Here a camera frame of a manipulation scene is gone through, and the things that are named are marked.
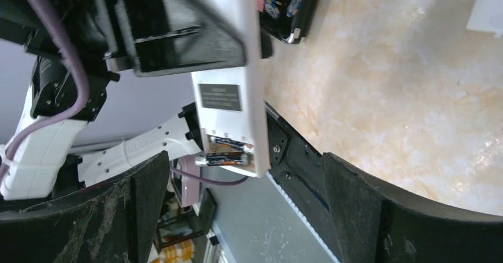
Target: gray label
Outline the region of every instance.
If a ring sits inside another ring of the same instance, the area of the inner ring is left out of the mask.
[[[238,85],[199,84],[199,90],[205,108],[242,111]]]

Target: marble tabletop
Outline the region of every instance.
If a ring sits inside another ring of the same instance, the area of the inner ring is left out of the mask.
[[[475,0],[320,0],[275,41],[266,100],[320,152],[418,195],[503,216],[503,40]]]

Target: gray wall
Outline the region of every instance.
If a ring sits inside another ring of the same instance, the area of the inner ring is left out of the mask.
[[[0,42],[0,143],[15,131],[30,83],[34,56],[21,46]],[[95,122],[79,136],[76,145],[121,139],[147,131],[194,101],[190,74],[137,78],[122,74],[107,87],[108,99]]]

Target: cable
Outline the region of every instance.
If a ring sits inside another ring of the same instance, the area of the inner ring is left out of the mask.
[[[198,181],[200,181],[202,183],[207,183],[207,184],[217,185],[217,186],[234,186],[234,185],[239,185],[239,184],[243,183],[244,181],[246,181],[248,179],[248,176],[245,176],[245,177],[243,177],[243,178],[241,178],[239,180],[236,180],[236,181],[225,182],[225,181],[217,181],[217,180],[211,180],[211,179],[199,177],[199,176],[187,173],[185,171],[182,171],[180,169],[176,169],[176,168],[173,168],[173,167],[171,167],[170,170],[172,172],[174,172],[174,173],[180,174],[180,175],[185,176],[187,178],[191,178],[191,179],[194,179],[194,180],[198,180]]]
[[[89,99],[89,83],[87,82],[87,76],[84,71],[84,66],[77,54],[77,50],[73,46],[68,37],[65,27],[60,21],[56,10],[52,6],[49,0],[28,0],[32,9],[39,16],[40,21],[45,26],[46,30],[52,36],[54,44],[59,48],[63,59],[66,61],[67,66],[72,74],[75,81],[75,87],[77,88],[77,99],[75,103],[64,112],[58,113],[51,118],[47,118],[23,129],[18,133],[10,143],[9,147],[5,152],[7,159],[12,160],[15,156],[16,151],[23,142],[23,140],[30,135],[30,133],[44,128],[45,126],[52,125],[54,123],[69,119],[80,112],[87,100]],[[2,182],[6,172],[9,167],[2,162],[0,166],[0,183]]]

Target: gray floor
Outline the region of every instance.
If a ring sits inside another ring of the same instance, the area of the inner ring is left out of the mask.
[[[204,168],[203,175],[240,177],[217,167]],[[268,178],[210,189],[218,204],[215,232],[221,233],[236,263],[333,262]]]

